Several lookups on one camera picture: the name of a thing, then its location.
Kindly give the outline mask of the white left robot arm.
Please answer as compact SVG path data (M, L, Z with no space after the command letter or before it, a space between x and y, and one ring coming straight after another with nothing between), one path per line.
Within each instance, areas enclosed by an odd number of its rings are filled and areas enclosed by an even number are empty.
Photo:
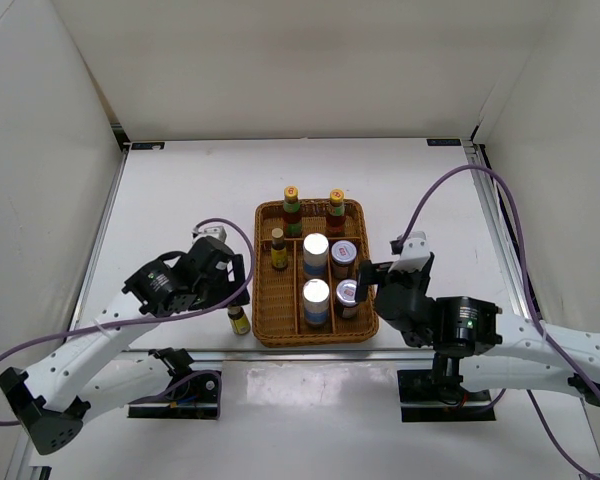
M124 283L86 334L76 334L37 363L0 374L0 389L36 451L66 447L98 416L126 404L178 400L201 372L183 349L163 348L126 365L115 358L159 321L215 305L249 302L244 258L212 235L186 252L168 252Z

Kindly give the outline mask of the dark jar white lid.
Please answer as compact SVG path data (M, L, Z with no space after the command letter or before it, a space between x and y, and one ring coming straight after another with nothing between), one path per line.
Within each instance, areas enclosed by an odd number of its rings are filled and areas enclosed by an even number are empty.
M336 241L331 246L332 274L336 279L352 278L354 275L357 247L348 240Z
M356 290L357 282L353 279L344 279L336 286L334 311L338 317L351 319L357 315Z

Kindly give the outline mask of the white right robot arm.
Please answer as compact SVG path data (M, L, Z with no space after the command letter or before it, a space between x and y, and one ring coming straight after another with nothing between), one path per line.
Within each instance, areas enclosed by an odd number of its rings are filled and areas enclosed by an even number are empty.
M535 325L467 296L431 298L432 265L364 260L357 274L357 302L374 289L374 311L408 346L434 351L430 371L408 384L416 396L452 401L489 389L546 390L600 407L600 333Z

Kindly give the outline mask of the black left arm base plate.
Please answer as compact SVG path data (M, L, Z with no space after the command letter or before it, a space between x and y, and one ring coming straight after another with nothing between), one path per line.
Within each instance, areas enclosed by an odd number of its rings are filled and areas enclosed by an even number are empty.
M129 419L218 420L222 371L194 370L193 377L159 400L128 406Z

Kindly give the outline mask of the red sauce bottle yellow cap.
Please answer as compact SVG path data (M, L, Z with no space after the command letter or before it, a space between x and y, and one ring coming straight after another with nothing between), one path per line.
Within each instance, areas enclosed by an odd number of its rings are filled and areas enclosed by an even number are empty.
M333 189L326 207L326 233L328 236L344 234L346 222L345 195L341 189Z
M302 236L302 210L295 186L284 189L283 200L283 230L286 237L298 238Z

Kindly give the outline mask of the small yellow bottle tan cap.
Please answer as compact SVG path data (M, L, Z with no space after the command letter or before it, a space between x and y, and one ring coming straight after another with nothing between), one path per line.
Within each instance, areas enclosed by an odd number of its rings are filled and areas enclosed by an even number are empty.
M250 332L251 324L242 306L228 307L227 315L234 334L245 335Z
M288 266L288 254L284 231L274 228L271 231L271 261L275 270L284 270Z

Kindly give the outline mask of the white spice jar silver lid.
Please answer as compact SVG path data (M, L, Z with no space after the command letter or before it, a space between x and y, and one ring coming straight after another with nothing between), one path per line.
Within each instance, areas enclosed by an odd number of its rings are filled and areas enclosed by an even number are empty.
M312 327L324 325L329 318L330 288L321 279L310 279L302 288L304 319Z
M327 270L329 241L321 233L312 233L303 240L303 272L307 280L323 278Z

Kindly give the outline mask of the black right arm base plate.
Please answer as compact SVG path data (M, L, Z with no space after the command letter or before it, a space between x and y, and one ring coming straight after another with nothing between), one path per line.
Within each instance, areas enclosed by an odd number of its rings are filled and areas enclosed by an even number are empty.
M398 370L403 423L491 422L496 420L488 390L445 389L431 382L428 370Z

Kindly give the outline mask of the brown wicker divided basket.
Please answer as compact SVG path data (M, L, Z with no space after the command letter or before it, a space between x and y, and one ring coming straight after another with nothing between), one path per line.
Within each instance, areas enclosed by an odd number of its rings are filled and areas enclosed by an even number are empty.
M270 201L255 211L255 273L252 293L252 328L254 336L266 347L300 347L311 345L360 343L378 331L379 319L373 309L374 292L360 303L357 312L345 318L338 311L337 285L348 273L355 279L359 263L369 258L364 212L359 202L346 199L344 234L330 236L353 243L357 255L350 267L338 267L327 257L323 280L330 287L328 318L323 325L312 326L304 316L302 290L308 280L304 273L303 238L286 240L288 266L276 270L272 265L272 230L283 226L283 202Z

